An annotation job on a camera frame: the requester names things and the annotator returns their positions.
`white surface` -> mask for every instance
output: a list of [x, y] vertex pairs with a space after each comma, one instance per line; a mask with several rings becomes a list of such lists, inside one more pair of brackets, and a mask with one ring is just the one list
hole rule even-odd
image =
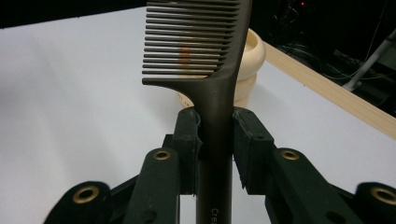
[[[172, 133], [175, 93], [141, 84], [145, 9], [0, 31], [0, 219], [42, 223], [71, 187], [111, 188]], [[396, 142], [266, 63], [249, 109], [278, 147], [302, 151], [334, 185], [396, 187]], [[268, 223], [234, 172], [233, 223]], [[183, 197], [181, 223], [193, 223]]]

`comb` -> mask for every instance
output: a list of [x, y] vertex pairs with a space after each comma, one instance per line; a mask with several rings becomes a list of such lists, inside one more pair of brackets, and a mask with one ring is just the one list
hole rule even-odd
[[194, 103], [203, 142], [196, 220], [231, 223], [233, 95], [251, 1], [148, 0], [147, 6], [143, 75], [152, 77], [143, 84], [179, 91]]

